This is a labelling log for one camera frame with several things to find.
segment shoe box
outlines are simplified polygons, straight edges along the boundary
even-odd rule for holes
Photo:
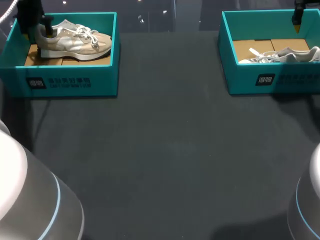
[[[320,11],[306,9],[299,33],[293,9],[223,11],[218,36],[220,59],[230,94],[320,93],[320,62],[248,63],[259,53],[286,47],[320,47]]]
[[[0,56],[0,78],[12,97],[103,97],[118,93],[120,39],[117,13],[50,13],[52,25],[63,20],[112,37],[110,55],[92,61],[44,59],[14,22]]]

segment white sneaker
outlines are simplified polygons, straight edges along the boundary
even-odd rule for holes
[[[296,51],[287,47],[278,52],[267,51],[263,54],[260,54],[253,48],[249,50],[256,57],[241,60],[239,64],[317,62],[320,59],[320,48],[317,46],[314,46],[309,51]]]
[[[318,62],[320,59],[320,48],[314,46],[309,51],[296,51],[292,50],[290,47],[287,47],[277,52],[279,57],[287,54],[294,54],[298,62]]]
[[[47,38],[46,29],[39,24],[35,42],[42,58],[72,57],[89,61],[106,55],[112,46],[112,38],[88,27],[67,20],[52,26],[53,38]]]

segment teal box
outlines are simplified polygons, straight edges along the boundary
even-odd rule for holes
[[[218,48],[230,94],[320,93],[319,62],[238,64],[234,40],[305,39],[310,49],[320,47],[320,11],[304,11],[298,34],[293,14],[293,9],[222,12]]]
[[[50,13],[52,25],[63,20],[112,36],[109,65],[24,66],[30,42],[14,22],[0,56],[0,78],[13,97],[116,96],[120,39],[116,12]]]

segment brown cardboard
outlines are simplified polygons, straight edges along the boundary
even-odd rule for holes
[[[36,44],[32,44],[29,49],[29,53],[26,57],[25,66],[52,66],[52,65],[61,65],[62,58],[41,58],[38,55],[38,46]]]
[[[310,50],[304,39],[271,39],[271,42],[275,51],[280,51],[287,47],[296,51]]]
[[[250,48],[253,48],[261,54],[274,51],[271,40],[235,40],[233,41],[233,45],[238,61],[256,57],[252,52],[249,51]]]
[[[65,58],[62,61],[62,65],[109,65],[110,64],[110,55],[106,56],[104,58],[100,58],[97,60],[92,60],[92,61],[78,61],[73,58]]]

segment shoe sole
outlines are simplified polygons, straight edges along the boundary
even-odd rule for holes
[[[90,54],[90,55],[83,55],[83,54],[78,54],[70,51],[53,51],[53,50],[40,49],[40,56],[45,59],[57,59],[57,58],[70,57],[80,61],[90,61],[90,60],[101,58],[103,55],[106,55],[108,52],[110,52],[110,49],[103,52]]]

